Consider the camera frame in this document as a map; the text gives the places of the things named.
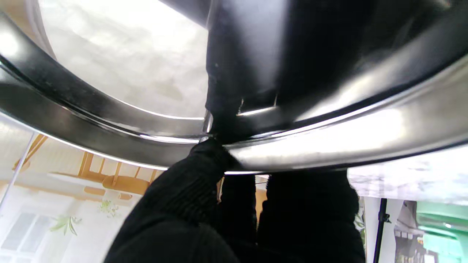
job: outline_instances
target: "black sleeve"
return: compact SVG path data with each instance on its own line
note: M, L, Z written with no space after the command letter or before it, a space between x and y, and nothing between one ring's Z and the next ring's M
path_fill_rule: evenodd
M303 262L364 263L354 226L358 210L346 169L274 173L260 215L258 245Z
M195 146L150 185L104 262L237 262L209 225L216 183L232 161L213 139Z

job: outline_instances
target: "green object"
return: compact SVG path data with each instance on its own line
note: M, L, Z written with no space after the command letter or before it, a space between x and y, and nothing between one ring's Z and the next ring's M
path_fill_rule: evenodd
M58 218L54 218L54 220L57 223L49 229L50 231L53 232L63 229L63 235L66 235L67 230L70 229L72 234L77 235L73 224L79 224L81 219L73 216L59 216Z
M417 222L424 248L437 252L440 263L468 263L468 207L418 202Z

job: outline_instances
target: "window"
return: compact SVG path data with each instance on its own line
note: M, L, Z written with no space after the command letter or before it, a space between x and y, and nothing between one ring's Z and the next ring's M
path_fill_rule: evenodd
M49 217L21 213L0 247L0 263L31 263L50 227Z

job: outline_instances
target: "black stand pole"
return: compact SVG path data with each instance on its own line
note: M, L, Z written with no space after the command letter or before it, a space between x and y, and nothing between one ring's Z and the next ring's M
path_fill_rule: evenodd
M377 239L375 240L375 251L374 251L374 262L379 263L380 247L382 245L383 227L384 223L390 223L390 215L387 214L387 199L382 198L380 200L379 210L379 227L377 228Z

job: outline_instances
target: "white wall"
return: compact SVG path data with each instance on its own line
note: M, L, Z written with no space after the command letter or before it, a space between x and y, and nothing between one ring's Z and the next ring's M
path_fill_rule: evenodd
M34 263L94 263L102 262L130 207L120 206L119 215L109 218L99 212L100 202L82 201L59 194L34 191L14 186L0 218L0 242L21 212L58 217L71 215L81 218L75 225L77 236L62 231L50 232L41 243Z

